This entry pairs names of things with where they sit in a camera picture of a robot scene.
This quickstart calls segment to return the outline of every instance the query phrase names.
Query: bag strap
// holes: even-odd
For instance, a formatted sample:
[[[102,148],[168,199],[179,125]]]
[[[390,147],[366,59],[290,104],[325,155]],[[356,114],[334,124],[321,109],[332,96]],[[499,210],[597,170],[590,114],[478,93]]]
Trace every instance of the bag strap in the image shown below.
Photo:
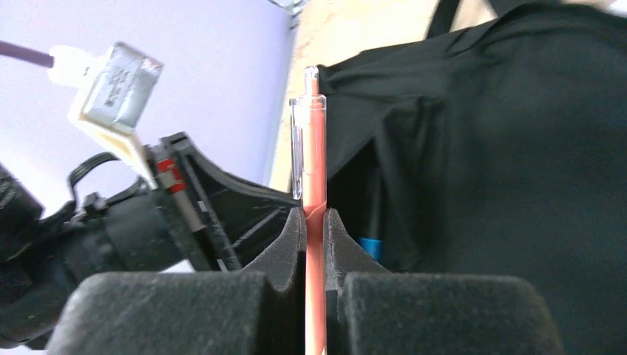
[[[522,4],[544,3],[561,4],[561,0],[486,0],[489,2],[497,16],[508,13]],[[436,37],[450,32],[455,14],[459,8],[459,0],[440,0],[435,8],[431,25],[427,31],[427,38]]]

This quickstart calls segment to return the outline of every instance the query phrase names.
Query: red component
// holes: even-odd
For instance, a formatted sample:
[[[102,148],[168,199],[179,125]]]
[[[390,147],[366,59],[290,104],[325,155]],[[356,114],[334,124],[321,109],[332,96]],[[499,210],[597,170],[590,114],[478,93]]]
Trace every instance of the red component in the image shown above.
[[[183,191],[186,188],[183,176],[174,164],[174,160],[172,160],[172,158],[163,159],[162,161],[157,162],[157,170],[159,172],[171,172],[174,176],[174,181],[176,182],[168,189],[171,194]]]

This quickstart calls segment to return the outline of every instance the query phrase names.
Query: black bag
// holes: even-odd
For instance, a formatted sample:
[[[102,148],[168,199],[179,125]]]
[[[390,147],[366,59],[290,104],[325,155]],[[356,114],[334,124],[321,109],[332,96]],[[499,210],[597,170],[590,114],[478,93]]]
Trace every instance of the black bag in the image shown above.
[[[627,354],[627,20],[491,2],[486,24],[437,35],[436,16],[425,41],[319,66],[329,206],[354,238],[383,217],[392,271],[522,277],[568,354]]]

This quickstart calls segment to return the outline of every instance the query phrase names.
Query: wooden surface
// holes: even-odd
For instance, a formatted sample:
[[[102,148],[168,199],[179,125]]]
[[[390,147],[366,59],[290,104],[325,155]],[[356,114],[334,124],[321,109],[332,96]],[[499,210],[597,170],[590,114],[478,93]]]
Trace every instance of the wooden surface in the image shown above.
[[[612,0],[570,2],[605,7]],[[311,0],[305,7],[288,79],[287,98],[302,94],[302,71],[308,65],[331,65],[363,50],[424,38],[436,0]],[[461,0],[454,30],[494,18],[483,0]],[[271,187],[286,191],[291,171],[289,113],[283,112]]]

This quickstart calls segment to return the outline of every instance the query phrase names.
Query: pen clip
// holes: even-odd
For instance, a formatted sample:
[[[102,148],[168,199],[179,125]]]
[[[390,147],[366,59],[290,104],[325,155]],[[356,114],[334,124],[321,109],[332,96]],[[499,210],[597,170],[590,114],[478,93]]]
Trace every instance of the pen clip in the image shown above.
[[[292,143],[292,196],[294,199],[300,200],[302,197],[302,128],[296,123],[296,99],[291,98],[289,104]]]

